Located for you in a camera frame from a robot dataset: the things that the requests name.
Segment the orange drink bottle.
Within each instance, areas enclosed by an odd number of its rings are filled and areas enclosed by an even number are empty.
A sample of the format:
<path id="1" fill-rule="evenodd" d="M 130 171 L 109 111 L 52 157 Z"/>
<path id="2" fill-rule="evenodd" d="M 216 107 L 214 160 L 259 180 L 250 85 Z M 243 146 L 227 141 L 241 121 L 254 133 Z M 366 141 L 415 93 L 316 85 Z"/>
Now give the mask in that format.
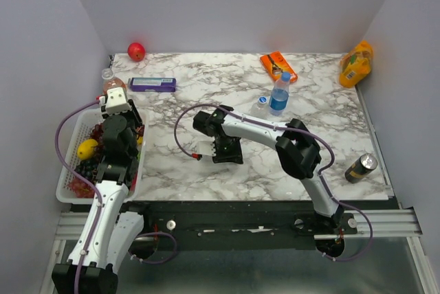
<path id="1" fill-rule="evenodd" d="M 102 79 L 103 79 L 103 93 L 107 94 L 107 91 L 113 88 L 122 87 L 123 89 L 127 89 L 126 84 L 117 77 L 111 68 L 106 68 L 102 70 Z"/>

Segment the clear bottle blue label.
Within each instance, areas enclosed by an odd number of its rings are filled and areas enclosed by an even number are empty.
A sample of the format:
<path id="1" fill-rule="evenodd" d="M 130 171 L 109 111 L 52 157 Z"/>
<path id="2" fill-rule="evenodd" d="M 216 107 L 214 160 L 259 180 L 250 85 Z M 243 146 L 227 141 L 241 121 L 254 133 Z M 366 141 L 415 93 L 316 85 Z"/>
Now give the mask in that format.
<path id="1" fill-rule="evenodd" d="M 289 100 L 289 82 L 283 82 L 280 78 L 274 83 L 269 98 L 269 111 L 272 115 L 281 115 L 287 107 Z"/>

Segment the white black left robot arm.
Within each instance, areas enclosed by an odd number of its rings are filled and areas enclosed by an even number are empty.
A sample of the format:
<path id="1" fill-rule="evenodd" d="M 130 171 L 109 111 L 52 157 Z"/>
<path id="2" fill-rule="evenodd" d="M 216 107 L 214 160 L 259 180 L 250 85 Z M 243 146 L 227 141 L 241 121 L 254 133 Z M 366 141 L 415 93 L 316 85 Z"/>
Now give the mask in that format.
<path id="1" fill-rule="evenodd" d="M 58 293 L 115 293 L 118 271 L 137 235 L 148 234 L 152 218 L 121 210 L 139 169 L 137 129 L 143 122 L 132 100 L 100 97 L 103 152 L 98 164 L 91 209 L 66 263 L 54 265 Z"/>

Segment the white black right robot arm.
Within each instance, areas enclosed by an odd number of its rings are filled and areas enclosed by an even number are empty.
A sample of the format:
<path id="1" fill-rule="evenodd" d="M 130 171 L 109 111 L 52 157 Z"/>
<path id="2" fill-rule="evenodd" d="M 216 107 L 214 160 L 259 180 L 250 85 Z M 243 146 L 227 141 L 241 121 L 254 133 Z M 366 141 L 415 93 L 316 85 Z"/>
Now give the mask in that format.
<path id="1" fill-rule="evenodd" d="M 341 226 L 344 208 L 336 201 L 325 178 L 318 137 L 311 134 L 297 119 L 287 124 L 267 122 L 256 117 L 235 115 L 231 108 L 217 109 L 211 114 L 200 111 L 192 127 L 212 137 L 214 163 L 243 163 L 241 139 L 247 139 L 277 152 L 281 168 L 298 179 L 312 200 L 316 224 L 330 234 Z"/>

